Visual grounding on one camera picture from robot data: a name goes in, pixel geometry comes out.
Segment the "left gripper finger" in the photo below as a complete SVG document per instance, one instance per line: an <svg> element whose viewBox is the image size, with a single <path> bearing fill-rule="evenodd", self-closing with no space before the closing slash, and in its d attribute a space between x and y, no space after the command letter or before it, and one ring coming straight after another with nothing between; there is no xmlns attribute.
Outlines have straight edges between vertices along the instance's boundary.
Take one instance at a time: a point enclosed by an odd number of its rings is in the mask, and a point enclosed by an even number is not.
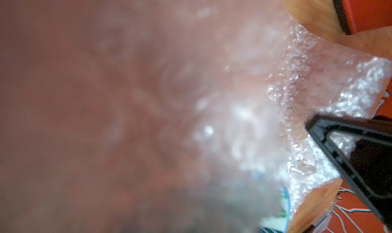
<svg viewBox="0 0 392 233"><path fill-rule="evenodd" d="M315 115L305 124L359 199L392 228L392 120Z"/></svg>

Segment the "green leaf pattern bowl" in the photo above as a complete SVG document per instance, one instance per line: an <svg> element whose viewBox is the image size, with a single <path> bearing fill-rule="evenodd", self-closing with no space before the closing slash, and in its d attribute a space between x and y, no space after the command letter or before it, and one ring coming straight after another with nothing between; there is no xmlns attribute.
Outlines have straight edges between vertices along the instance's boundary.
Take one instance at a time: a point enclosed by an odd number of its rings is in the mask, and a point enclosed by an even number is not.
<svg viewBox="0 0 392 233"><path fill-rule="evenodd" d="M257 233L286 233L291 217L291 200L286 187L281 189L279 211L262 219Z"/></svg>

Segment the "pink bubble wrap sheet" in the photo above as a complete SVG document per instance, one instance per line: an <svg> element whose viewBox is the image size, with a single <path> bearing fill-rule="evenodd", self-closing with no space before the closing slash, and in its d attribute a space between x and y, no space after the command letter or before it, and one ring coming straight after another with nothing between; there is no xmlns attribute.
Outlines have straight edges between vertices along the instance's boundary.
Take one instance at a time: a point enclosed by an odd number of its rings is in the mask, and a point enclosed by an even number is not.
<svg viewBox="0 0 392 233"><path fill-rule="evenodd" d="M1 232L253 233L391 74L280 0L1 0Z"/></svg>

